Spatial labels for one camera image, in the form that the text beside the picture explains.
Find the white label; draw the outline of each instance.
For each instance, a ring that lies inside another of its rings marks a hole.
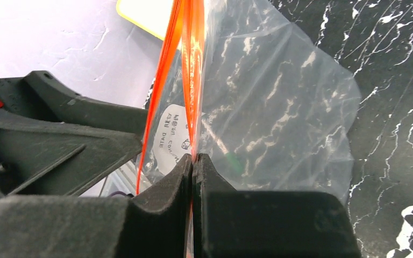
[[[164,175],[172,171],[185,153],[191,152],[186,109],[172,104],[159,121],[153,143],[153,153],[158,169]]]

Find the black marble table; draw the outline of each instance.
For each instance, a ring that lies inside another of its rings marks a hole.
[[[348,211],[363,257],[413,258],[413,0],[273,0],[362,93]]]

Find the white background surface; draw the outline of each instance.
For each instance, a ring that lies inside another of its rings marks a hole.
[[[0,0],[1,78],[48,70],[82,95],[141,107],[161,46],[120,17],[116,1]]]

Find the wrinkled plastic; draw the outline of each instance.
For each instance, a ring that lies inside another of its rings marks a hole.
[[[198,151],[237,189],[318,190],[344,202],[346,133],[360,102],[352,74],[267,0],[209,0],[206,10]],[[186,115],[172,113],[184,107],[180,64],[177,54],[149,134],[143,173],[153,183],[190,152],[188,140],[173,147],[188,138],[174,123]]]

